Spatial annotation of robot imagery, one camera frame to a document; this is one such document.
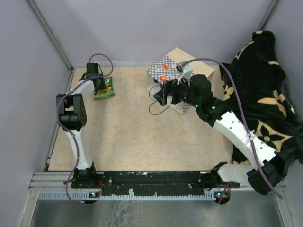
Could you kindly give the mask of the blue checkered paper bag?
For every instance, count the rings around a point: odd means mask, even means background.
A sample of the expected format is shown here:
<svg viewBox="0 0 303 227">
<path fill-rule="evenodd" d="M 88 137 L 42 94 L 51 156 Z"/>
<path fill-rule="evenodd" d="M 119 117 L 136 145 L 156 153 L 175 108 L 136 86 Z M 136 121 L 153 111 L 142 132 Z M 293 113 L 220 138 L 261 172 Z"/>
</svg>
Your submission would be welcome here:
<svg viewBox="0 0 303 227">
<path fill-rule="evenodd" d="M 147 69 L 153 83 L 148 87 L 151 115 L 166 109 L 184 114 L 191 106 L 203 110 L 215 98 L 211 91 L 214 69 L 187 52 L 175 48 Z"/>
</svg>

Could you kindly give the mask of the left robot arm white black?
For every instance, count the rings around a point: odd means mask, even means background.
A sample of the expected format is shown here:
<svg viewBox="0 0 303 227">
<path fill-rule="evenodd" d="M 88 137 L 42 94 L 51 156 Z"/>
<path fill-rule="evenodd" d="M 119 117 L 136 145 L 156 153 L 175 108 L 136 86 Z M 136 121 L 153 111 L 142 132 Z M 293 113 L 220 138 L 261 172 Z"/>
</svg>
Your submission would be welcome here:
<svg viewBox="0 0 303 227">
<path fill-rule="evenodd" d="M 89 62 L 77 86 L 56 97 L 57 123 L 67 134 L 75 158 L 75 167 L 67 180 L 68 183 L 71 182 L 72 188 L 93 188 L 98 184 L 98 174 L 85 137 L 88 117 L 84 99 L 104 87 L 99 63 Z"/>
</svg>

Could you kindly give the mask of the green snack packet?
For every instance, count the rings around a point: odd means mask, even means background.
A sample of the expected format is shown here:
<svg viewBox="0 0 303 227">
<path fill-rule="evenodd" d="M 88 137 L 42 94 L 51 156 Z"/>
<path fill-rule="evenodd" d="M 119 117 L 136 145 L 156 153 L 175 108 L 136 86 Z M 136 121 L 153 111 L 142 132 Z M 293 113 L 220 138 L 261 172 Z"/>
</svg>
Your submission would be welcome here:
<svg viewBox="0 0 303 227">
<path fill-rule="evenodd" d="M 113 77 L 100 78 L 97 80 L 97 88 L 94 92 L 94 99 L 107 99 L 115 96 L 113 88 Z"/>
</svg>

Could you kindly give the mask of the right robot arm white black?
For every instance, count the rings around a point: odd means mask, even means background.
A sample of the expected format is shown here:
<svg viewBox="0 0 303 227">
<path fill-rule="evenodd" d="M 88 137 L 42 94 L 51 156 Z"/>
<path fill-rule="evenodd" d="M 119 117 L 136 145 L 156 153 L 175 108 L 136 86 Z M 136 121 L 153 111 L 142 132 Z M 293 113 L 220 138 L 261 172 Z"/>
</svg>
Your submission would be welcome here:
<svg viewBox="0 0 303 227">
<path fill-rule="evenodd" d="M 165 106 L 171 95 L 172 105 L 184 102 L 195 107 L 201 120 L 224 135 L 248 159 L 249 166 L 218 165 L 211 176 L 215 186 L 223 187 L 229 182 L 249 184 L 256 192 L 267 195 L 286 177 L 289 159 L 247 130 L 236 114 L 213 96 L 211 87 L 205 75 L 197 74 L 190 79 L 164 81 L 153 98 Z"/>
</svg>

